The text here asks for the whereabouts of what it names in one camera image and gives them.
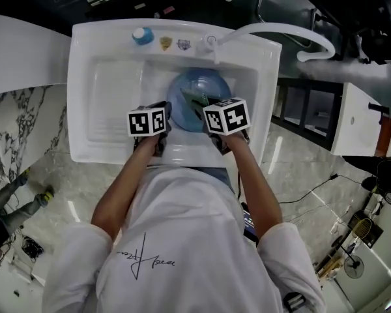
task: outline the small bottle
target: small bottle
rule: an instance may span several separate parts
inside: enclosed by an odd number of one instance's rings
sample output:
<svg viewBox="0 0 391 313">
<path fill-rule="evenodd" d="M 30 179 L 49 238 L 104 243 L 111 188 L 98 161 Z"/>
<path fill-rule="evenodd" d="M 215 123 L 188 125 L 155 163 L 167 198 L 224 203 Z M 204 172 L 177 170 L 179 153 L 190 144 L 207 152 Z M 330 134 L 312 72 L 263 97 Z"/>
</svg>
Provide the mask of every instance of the small bottle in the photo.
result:
<svg viewBox="0 0 391 313">
<path fill-rule="evenodd" d="M 132 38 L 139 45 L 145 45 L 151 43 L 154 40 L 154 33 L 151 28 L 137 28 L 133 34 Z"/>
</svg>

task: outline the hand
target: hand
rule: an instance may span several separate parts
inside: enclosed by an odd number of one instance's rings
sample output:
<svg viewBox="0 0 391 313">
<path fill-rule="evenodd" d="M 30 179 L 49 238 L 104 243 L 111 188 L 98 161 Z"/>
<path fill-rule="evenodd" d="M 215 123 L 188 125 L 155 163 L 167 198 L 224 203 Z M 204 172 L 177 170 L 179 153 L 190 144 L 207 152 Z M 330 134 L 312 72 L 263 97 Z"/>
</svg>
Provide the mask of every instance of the hand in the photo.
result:
<svg viewBox="0 0 391 313">
<path fill-rule="evenodd" d="M 138 147 L 136 147 L 135 152 L 144 152 L 149 153 L 151 156 L 155 152 L 155 146 L 158 143 L 159 140 L 159 134 L 151 137 L 143 138 L 140 142 Z"/>
<path fill-rule="evenodd" d="M 219 136 L 232 151 L 248 146 L 248 143 L 246 143 L 246 140 L 241 132 L 236 132 L 228 136 L 220 134 Z"/>
</svg>

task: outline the shoe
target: shoe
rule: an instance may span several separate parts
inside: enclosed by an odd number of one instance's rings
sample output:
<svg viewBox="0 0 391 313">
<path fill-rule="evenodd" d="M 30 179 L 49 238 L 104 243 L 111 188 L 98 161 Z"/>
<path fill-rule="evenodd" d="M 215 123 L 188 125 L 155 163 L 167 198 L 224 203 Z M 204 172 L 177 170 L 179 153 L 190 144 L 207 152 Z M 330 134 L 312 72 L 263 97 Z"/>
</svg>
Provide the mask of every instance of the shoe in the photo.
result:
<svg viewBox="0 0 391 313">
<path fill-rule="evenodd" d="M 30 168 L 27 168 L 19 177 L 16 179 L 19 181 L 19 186 L 23 186 L 27 182 L 27 175 L 29 174 Z"/>
<path fill-rule="evenodd" d="M 43 194 L 37 194 L 35 196 L 35 199 L 39 200 L 39 204 L 42 207 L 45 207 L 48 205 L 48 202 L 53 198 L 53 195 L 55 194 L 55 191 L 52 186 L 46 187 L 46 191 Z"/>
</svg>

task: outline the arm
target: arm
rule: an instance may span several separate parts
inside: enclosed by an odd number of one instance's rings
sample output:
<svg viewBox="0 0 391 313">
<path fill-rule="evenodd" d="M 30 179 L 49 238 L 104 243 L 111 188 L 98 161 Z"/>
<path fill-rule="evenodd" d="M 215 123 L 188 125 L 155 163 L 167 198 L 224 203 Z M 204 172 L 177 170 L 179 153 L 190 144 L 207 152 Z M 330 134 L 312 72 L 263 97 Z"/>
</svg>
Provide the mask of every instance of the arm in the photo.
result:
<svg viewBox="0 0 391 313">
<path fill-rule="evenodd" d="M 256 234 L 258 238 L 261 238 L 271 227 L 282 223 L 280 205 L 242 135 L 231 134 L 221 137 L 235 156 L 246 203 L 255 225 Z"/>
<path fill-rule="evenodd" d="M 298 292 L 305 296 L 314 312 L 326 312 L 306 246 L 294 224 L 282 223 L 278 201 L 248 144 L 239 134 L 222 138 L 236 159 L 246 202 L 259 238 L 257 251 L 282 298 L 290 292 Z"/>
<path fill-rule="evenodd" d="M 124 224 L 130 203 L 154 154 L 158 138 L 159 135 L 142 140 L 94 210 L 91 224 L 104 230 L 113 240 Z"/>
</svg>

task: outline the label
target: label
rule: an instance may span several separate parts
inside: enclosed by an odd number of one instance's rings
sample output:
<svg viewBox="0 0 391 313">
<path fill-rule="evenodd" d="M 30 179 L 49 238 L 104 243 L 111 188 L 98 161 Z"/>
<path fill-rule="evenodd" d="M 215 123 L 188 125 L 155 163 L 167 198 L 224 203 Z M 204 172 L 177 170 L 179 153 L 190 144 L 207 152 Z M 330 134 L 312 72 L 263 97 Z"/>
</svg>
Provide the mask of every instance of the label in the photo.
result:
<svg viewBox="0 0 391 313">
<path fill-rule="evenodd" d="M 161 48 L 166 51 L 172 44 L 171 37 L 161 37 L 159 38 L 159 43 L 161 44 Z"/>
<path fill-rule="evenodd" d="M 175 10 L 174 7 L 169 6 L 168 8 L 165 8 L 165 9 L 164 9 L 164 14 L 168 14 L 168 13 L 170 13 L 170 12 L 173 12 L 174 10 Z"/>
<path fill-rule="evenodd" d="M 184 51 L 191 48 L 190 41 L 186 39 L 178 39 L 177 46 Z"/>
<path fill-rule="evenodd" d="M 135 6 L 135 9 L 137 10 L 137 9 L 141 9 L 141 8 L 143 8 L 143 7 L 145 7 L 146 5 L 144 4 L 144 3 L 140 3 L 140 4 L 138 4 L 138 5 L 136 5 Z"/>
</svg>

